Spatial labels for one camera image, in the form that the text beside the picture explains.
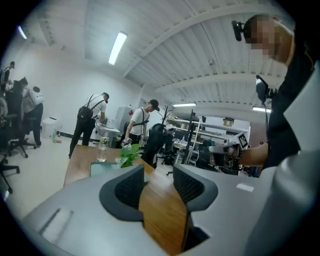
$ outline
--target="green plant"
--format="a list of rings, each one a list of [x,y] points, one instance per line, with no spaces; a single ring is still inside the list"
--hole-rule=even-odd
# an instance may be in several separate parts
[[[125,168],[132,166],[132,162],[141,157],[141,153],[143,152],[140,149],[139,144],[128,144],[121,148],[121,156],[115,159],[115,162],[120,168]]]

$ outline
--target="trash can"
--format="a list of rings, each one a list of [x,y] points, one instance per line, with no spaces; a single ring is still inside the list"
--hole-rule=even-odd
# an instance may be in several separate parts
[[[50,139],[55,129],[57,129],[58,120],[53,117],[47,117],[42,121],[42,137]]]

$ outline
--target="camera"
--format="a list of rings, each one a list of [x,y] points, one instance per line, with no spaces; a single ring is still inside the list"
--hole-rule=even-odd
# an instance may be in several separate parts
[[[277,94],[277,89],[269,89],[268,84],[261,78],[260,75],[255,76],[255,91],[262,105],[265,104],[267,99],[272,99]]]
[[[234,36],[235,36],[235,39],[240,42],[242,40],[241,38],[241,33],[243,33],[243,29],[242,29],[242,25],[243,23],[241,22],[236,22],[235,20],[233,20],[231,22],[232,24],[232,27],[233,27],[233,31],[234,31]]]

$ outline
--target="floor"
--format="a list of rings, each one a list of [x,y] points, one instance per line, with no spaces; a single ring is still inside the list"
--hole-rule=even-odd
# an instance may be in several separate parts
[[[65,175],[69,164],[69,146],[71,139],[59,137],[61,144],[53,143],[51,139],[41,138],[41,148],[34,149],[27,147],[28,158],[24,158],[20,150],[15,150],[11,157],[8,157],[8,165],[19,166],[20,173],[15,170],[8,170],[4,174],[13,189],[13,194],[6,193],[7,185],[0,177],[0,190],[2,198],[5,199],[12,214],[23,219],[35,207],[62,189]],[[32,133],[29,135],[30,143],[33,143]],[[163,159],[157,163],[157,172],[164,175],[173,182],[173,175],[167,172],[173,167],[161,164]]]

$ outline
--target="fluorescent ceiling light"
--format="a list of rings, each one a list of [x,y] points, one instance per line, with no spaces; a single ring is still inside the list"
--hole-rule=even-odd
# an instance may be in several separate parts
[[[267,112],[267,113],[271,113],[271,109],[266,109],[266,111],[265,111],[265,109],[263,108],[263,107],[256,107],[256,106],[254,106],[253,108],[252,108],[252,110],[254,110],[254,111],[260,111],[260,112]]]
[[[27,39],[27,36],[26,36],[26,34],[23,32],[21,26],[18,26],[18,31],[19,31],[19,33],[21,34],[21,36],[23,37],[23,39]]]
[[[192,107],[196,105],[197,105],[196,103],[173,104],[174,107]]]
[[[109,57],[109,64],[114,65],[116,62],[116,59],[118,57],[118,54],[121,50],[121,47],[124,45],[125,40],[127,39],[127,35],[119,32],[118,35],[116,36],[116,39],[114,41],[111,54]]]

